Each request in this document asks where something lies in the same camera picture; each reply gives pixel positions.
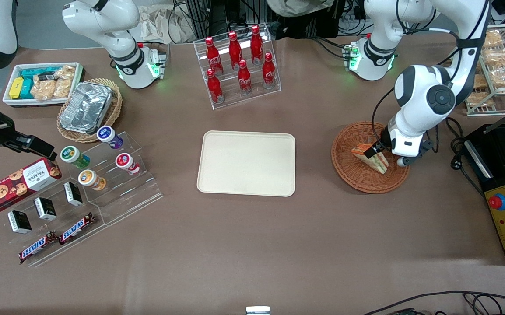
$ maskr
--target wicker basket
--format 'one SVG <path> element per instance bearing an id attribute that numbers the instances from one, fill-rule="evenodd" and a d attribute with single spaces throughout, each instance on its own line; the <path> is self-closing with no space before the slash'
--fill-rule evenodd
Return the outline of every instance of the wicker basket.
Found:
<path id="1" fill-rule="evenodd" d="M 103 119 L 104 122 L 103 125 L 112 126 L 116 118 L 118 118 L 118 116 L 120 115 L 120 109 L 122 108 L 122 95 L 120 94 L 118 85 L 112 82 L 112 80 L 103 78 L 91 79 L 88 80 L 87 82 L 103 84 L 108 86 L 109 88 L 112 88 L 112 91 L 114 92 L 114 96 L 112 98 L 112 104 L 110 105 L 105 115 L 105 118 Z M 62 109 L 60 109 L 58 117 L 62 115 L 62 113 L 64 113 L 64 110 L 68 106 L 69 102 L 70 98 L 68 98 L 68 100 L 64 103 L 64 106 L 62 106 Z M 84 144 L 97 141 L 97 134 L 85 134 L 66 130 L 62 128 L 62 126 L 60 126 L 59 119 L 56 121 L 56 124 L 58 125 L 58 131 L 60 132 L 60 134 L 69 140 L 73 140 Z"/>
<path id="2" fill-rule="evenodd" d="M 383 124 L 375 123 L 377 134 L 385 128 Z M 353 188 L 367 193 L 386 193 L 398 188 L 408 177 L 410 167 L 399 167 L 395 157 L 390 151 L 383 151 L 389 169 L 385 174 L 373 170 L 353 156 L 351 149 L 357 144 L 371 144 L 377 141 L 373 135 L 371 122 L 357 122 L 346 126 L 332 143 L 332 163 L 334 168 Z"/>

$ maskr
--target coca-cola bottle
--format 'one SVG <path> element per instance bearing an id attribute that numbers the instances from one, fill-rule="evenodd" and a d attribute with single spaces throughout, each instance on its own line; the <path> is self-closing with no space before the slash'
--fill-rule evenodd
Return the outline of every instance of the coca-cola bottle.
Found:
<path id="1" fill-rule="evenodd" d="M 247 69 L 247 62 L 244 59 L 241 59 L 239 62 L 239 73 L 237 76 L 239 77 L 239 88 L 241 88 L 241 94 L 251 94 L 253 92 L 253 88 L 251 87 L 251 73 Z"/>
<path id="2" fill-rule="evenodd" d="M 210 95 L 212 95 L 212 101 L 216 104 L 223 103 L 225 98 L 223 98 L 223 92 L 221 91 L 221 83 L 216 78 L 216 72 L 208 69 L 206 74 L 208 74 L 208 90 L 210 90 Z"/>
<path id="3" fill-rule="evenodd" d="M 236 32 L 229 32 L 229 57 L 233 71 L 239 71 L 239 60 L 243 59 L 243 51 L 237 41 Z"/>
<path id="4" fill-rule="evenodd" d="M 260 27 L 258 25 L 252 26 L 251 56 L 252 64 L 255 66 L 260 66 L 264 61 L 262 38 L 260 38 Z"/>
<path id="5" fill-rule="evenodd" d="M 214 70 L 216 75 L 219 76 L 223 74 L 221 57 L 219 56 L 219 51 L 216 46 L 214 46 L 214 40 L 211 37 L 206 37 L 206 57 L 208 57 L 210 68 Z"/>
<path id="6" fill-rule="evenodd" d="M 272 61 L 272 53 L 267 52 L 264 55 L 264 66 L 262 66 L 262 77 L 264 78 L 262 85 L 267 90 L 272 90 L 276 86 L 276 80 L 274 78 L 276 67 Z"/>

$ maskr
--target red emergency stop button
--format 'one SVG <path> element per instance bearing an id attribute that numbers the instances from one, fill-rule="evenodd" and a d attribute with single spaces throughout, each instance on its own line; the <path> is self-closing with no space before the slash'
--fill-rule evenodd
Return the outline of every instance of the red emergency stop button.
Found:
<path id="1" fill-rule="evenodd" d="M 500 193 L 496 193 L 496 195 L 493 195 L 488 199 L 488 204 L 493 209 L 503 211 L 505 210 L 505 196 Z"/>

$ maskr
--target brown table surface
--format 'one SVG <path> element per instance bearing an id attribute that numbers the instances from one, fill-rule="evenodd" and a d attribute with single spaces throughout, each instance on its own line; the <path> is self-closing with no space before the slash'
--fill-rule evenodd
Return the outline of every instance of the brown table surface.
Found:
<path id="1" fill-rule="evenodd" d="M 341 60 L 309 40 L 275 42 L 282 92 L 216 111 L 192 45 L 173 46 L 165 79 L 143 90 L 121 82 L 104 49 L 21 49 L 14 64 L 80 62 L 86 78 L 118 83 L 124 105 L 115 129 L 144 147 L 165 197 L 38 268 L 19 266 L 18 250 L 0 241 L 0 314 L 232 315 L 270 305 L 275 315 L 344 315 L 429 291 L 505 294 L 503 251 L 484 201 L 449 166 L 453 136 L 445 124 L 439 154 L 428 153 L 386 195 L 349 187 L 330 159 L 336 134 L 369 120 L 406 66 L 449 54 L 452 40 L 442 35 L 405 36 L 393 69 L 377 82 L 346 73 Z M 56 130 L 58 107 L 0 102 L 0 110 L 19 131 L 57 150 L 73 144 Z M 386 122 L 397 110 L 388 98 L 376 120 Z M 466 133 L 494 121 L 462 112 L 452 116 Z M 199 192 L 200 148 L 209 130 L 293 134 L 295 194 Z M 0 179 L 34 159 L 0 148 Z M 470 311 L 458 295 L 407 305 Z"/>

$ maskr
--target yellow package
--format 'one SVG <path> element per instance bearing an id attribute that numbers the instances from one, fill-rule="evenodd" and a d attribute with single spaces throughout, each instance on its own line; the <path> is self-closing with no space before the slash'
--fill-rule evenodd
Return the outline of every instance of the yellow package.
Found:
<path id="1" fill-rule="evenodd" d="M 10 98 L 19 98 L 21 94 L 21 88 L 23 87 L 23 77 L 15 78 L 13 83 L 11 83 L 11 88 L 9 89 Z"/>

